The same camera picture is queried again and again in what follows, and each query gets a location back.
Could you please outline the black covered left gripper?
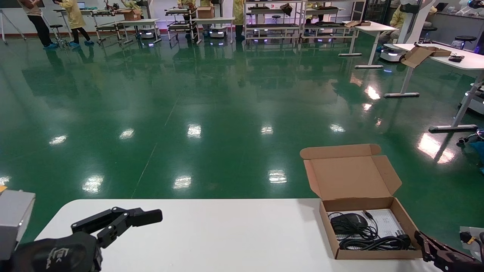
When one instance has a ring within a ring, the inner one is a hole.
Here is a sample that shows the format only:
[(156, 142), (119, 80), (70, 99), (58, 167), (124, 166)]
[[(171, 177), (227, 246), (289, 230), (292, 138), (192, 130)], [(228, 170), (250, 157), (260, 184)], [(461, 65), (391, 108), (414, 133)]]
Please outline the black covered left gripper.
[(100, 272), (101, 248), (106, 249), (130, 227), (163, 220), (160, 209), (113, 207), (71, 225), (73, 234), (42, 239), (17, 248), (8, 261), (9, 272)]

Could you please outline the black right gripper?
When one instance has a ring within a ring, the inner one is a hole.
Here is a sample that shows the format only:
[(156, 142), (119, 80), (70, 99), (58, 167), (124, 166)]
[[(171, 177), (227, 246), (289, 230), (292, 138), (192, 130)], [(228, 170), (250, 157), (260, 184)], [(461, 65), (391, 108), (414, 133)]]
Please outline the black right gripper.
[(450, 248), (432, 239), (422, 231), (415, 231), (414, 237), (422, 250), (425, 262), (433, 261), (434, 265), (443, 272), (483, 272), (481, 262), (467, 255), (450, 252)]

